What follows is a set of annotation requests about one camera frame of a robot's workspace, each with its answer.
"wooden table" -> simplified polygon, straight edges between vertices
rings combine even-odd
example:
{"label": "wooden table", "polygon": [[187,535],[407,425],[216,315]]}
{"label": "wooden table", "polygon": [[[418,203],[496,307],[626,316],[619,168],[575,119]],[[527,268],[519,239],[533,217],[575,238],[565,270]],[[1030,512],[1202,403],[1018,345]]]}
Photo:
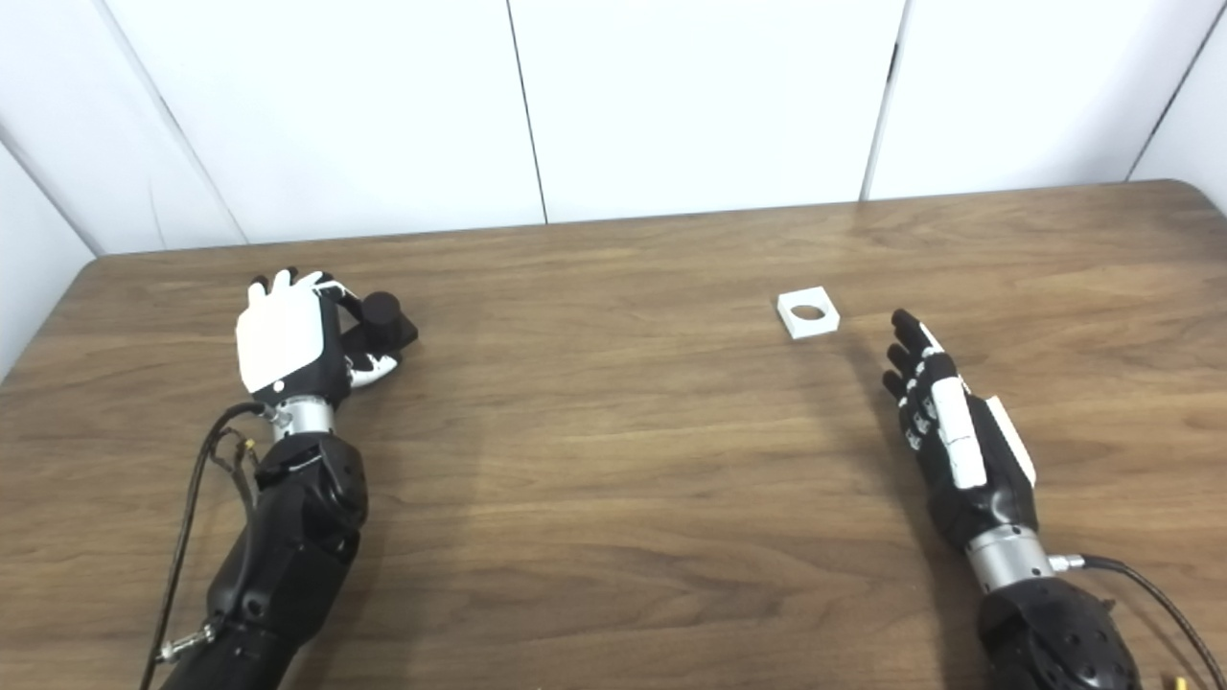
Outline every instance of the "wooden table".
{"label": "wooden table", "polygon": [[[0,389],[5,690],[135,686],[244,289],[287,264],[422,340],[339,415],[372,517],[286,688],[982,688],[879,388],[899,306],[1009,406],[1049,550],[1134,562],[1227,654],[1227,222],[1145,183],[103,258]],[[843,324],[791,341],[774,297],[814,285]],[[196,525],[179,635],[242,525],[220,471]],[[1074,577],[1148,688],[1205,678]]]}

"silver metal wrist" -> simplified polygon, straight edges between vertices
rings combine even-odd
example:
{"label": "silver metal wrist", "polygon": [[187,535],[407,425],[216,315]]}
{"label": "silver metal wrist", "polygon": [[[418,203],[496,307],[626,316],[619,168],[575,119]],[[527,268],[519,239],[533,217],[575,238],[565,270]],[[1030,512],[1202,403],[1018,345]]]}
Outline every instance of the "silver metal wrist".
{"label": "silver metal wrist", "polygon": [[996,527],[975,537],[967,544],[967,557],[985,593],[1054,575],[1039,537],[1017,524]]}
{"label": "silver metal wrist", "polygon": [[333,405],[319,395],[294,395],[276,406],[272,440],[281,441],[294,433],[334,433]]}

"white square block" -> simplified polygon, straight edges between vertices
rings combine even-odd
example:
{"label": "white square block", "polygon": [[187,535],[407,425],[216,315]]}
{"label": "white square block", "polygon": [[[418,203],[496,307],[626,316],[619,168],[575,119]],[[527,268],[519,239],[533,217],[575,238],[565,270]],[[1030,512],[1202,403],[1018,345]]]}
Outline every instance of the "white square block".
{"label": "white square block", "polygon": [[[802,319],[793,313],[793,307],[814,307],[823,316],[820,319]],[[793,340],[834,333],[839,328],[839,312],[823,287],[785,292],[775,301],[775,308],[779,311],[779,318],[784,319],[784,327],[788,328]]]}

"white wall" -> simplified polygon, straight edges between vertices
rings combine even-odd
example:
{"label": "white wall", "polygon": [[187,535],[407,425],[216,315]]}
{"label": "white wall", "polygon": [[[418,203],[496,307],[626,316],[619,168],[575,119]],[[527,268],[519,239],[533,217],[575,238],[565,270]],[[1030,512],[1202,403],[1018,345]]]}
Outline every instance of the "white wall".
{"label": "white wall", "polygon": [[1227,22],[1220,21],[1130,179],[1174,178],[1227,211]]}
{"label": "white wall", "polygon": [[902,0],[512,0],[548,217],[849,201]]}
{"label": "white wall", "polygon": [[93,253],[0,147],[0,379]]}
{"label": "white wall", "polygon": [[913,0],[870,198],[1121,182],[1222,0]]}
{"label": "white wall", "polygon": [[0,2],[0,125],[104,252],[242,236],[90,2]]}
{"label": "white wall", "polygon": [[253,242],[544,221],[504,0],[107,0]]}

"black cable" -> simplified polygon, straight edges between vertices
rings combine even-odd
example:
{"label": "black cable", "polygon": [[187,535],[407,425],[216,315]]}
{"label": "black cable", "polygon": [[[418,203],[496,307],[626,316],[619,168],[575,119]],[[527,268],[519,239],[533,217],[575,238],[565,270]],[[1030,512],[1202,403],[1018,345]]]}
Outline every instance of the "black cable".
{"label": "black cable", "polygon": [[1180,613],[1180,609],[1175,608],[1175,604],[1172,603],[1172,599],[1167,598],[1167,594],[1163,594],[1162,589],[1160,589],[1153,582],[1142,577],[1142,573],[1131,568],[1124,561],[1118,561],[1115,559],[1106,559],[1103,556],[1090,556],[1086,554],[1082,555],[1082,559],[1086,560],[1085,567],[1110,570],[1113,572],[1119,572],[1120,575],[1124,575],[1130,580],[1133,580],[1134,582],[1136,582],[1137,584],[1140,584],[1141,588],[1148,592],[1151,597],[1155,597],[1155,600],[1157,600],[1163,607],[1163,609],[1166,609],[1167,613],[1171,614],[1173,619],[1175,619],[1175,624],[1180,626],[1180,630],[1184,631],[1185,637],[1188,637],[1189,642],[1193,643],[1193,648],[1198,651],[1198,656],[1201,657],[1201,661],[1205,662],[1206,668],[1210,669],[1210,675],[1215,680],[1215,686],[1218,690],[1227,690],[1227,680],[1223,679],[1223,672],[1221,668],[1218,668],[1218,662],[1215,661],[1215,656],[1210,652],[1210,647],[1206,647],[1206,643],[1201,640],[1201,636],[1198,635],[1198,631],[1193,629],[1193,624],[1189,622],[1189,619],[1184,618],[1184,614]]}
{"label": "black cable", "polygon": [[238,613],[239,602],[243,598],[243,591],[247,588],[247,578],[252,571],[252,561],[255,557],[255,539],[252,538],[252,528],[255,525],[255,498],[252,495],[252,487],[247,483],[247,475],[243,474],[243,458],[250,457],[252,467],[259,468],[259,460],[256,460],[255,451],[252,451],[250,442],[245,436],[238,433],[237,431],[227,428],[222,432],[232,432],[240,438],[239,444],[234,449],[234,463],[226,464],[225,460],[213,455],[213,464],[222,468],[226,474],[229,475],[231,480],[234,483],[234,489],[238,490],[238,496],[243,502],[243,514],[247,518],[247,525],[243,528],[243,560],[238,566],[238,577],[234,580],[234,595],[231,597],[229,607],[222,614],[223,619],[233,616]]}
{"label": "black cable", "polygon": [[229,421],[243,414],[260,414],[265,410],[261,403],[239,403],[231,405],[213,426],[205,435],[200,444],[200,453],[196,455],[196,464],[191,468],[191,479],[188,481],[188,502],[183,508],[183,522],[179,525],[179,539],[174,545],[174,556],[171,559],[171,572],[167,576],[166,589],[162,592],[162,608],[158,613],[157,625],[153,629],[153,643],[150,647],[148,658],[145,661],[145,672],[141,674],[140,690],[148,690],[153,681],[153,669],[157,665],[158,649],[162,646],[162,637],[166,636],[166,626],[171,620],[171,608],[174,604],[174,592],[179,587],[179,573],[183,570],[183,557],[188,551],[188,537],[191,534],[191,521],[196,512],[196,498],[200,495],[200,478],[205,473],[205,463],[212,457],[213,449],[222,436],[222,428]]}

